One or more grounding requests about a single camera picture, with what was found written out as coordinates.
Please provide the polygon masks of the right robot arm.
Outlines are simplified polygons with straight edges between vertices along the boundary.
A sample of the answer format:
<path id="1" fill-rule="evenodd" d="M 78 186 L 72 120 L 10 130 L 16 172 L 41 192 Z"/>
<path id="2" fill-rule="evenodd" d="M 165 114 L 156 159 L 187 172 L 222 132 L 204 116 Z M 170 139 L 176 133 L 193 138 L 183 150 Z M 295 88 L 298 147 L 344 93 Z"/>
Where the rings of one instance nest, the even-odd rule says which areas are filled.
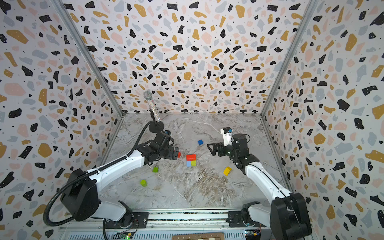
<path id="1" fill-rule="evenodd" d="M 305 198 L 292 193 L 268 173 L 260 160 L 250 153 L 245 134 L 224 133 L 223 141 L 208 144 L 213 156 L 227 156 L 242 173 L 252 180 L 270 203 L 266 208 L 260 202 L 244 204 L 240 212 L 230 212 L 230 226 L 258 226 L 247 239 L 260 239 L 261 228 L 272 231 L 277 240 L 300 240 L 312 234 L 312 226 Z"/>

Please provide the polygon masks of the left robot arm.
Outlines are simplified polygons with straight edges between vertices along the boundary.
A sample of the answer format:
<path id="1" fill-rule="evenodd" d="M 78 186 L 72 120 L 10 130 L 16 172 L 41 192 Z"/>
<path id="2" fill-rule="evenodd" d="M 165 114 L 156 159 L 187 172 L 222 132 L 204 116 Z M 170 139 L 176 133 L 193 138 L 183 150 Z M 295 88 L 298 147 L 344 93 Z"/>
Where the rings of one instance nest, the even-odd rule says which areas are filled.
<path id="1" fill-rule="evenodd" d="M 109 220 L 120 228 L 130 227 L 134 221 L 131 208 L 122 201 L 102 200 L 99 193 L 113 181 L 135 169 L 152 165 L 161 159 L 177 160 L 178 155 L 179 148 L 174 146 L 174 139 L 165 132 L 159 132 L 153 140 L 135 143 L 130 152 L 108 164 L 89 171 L 77 169 L 70 174 L 67 184 L 47 204 L 43 221 L 47 226 L 57 227 L 70 221 L 81 222 L 93 218 Z M 59 222 L 50 219 L 50 210 L 56 200 L 60 200 L 70 212 L 70 218 Z"/>

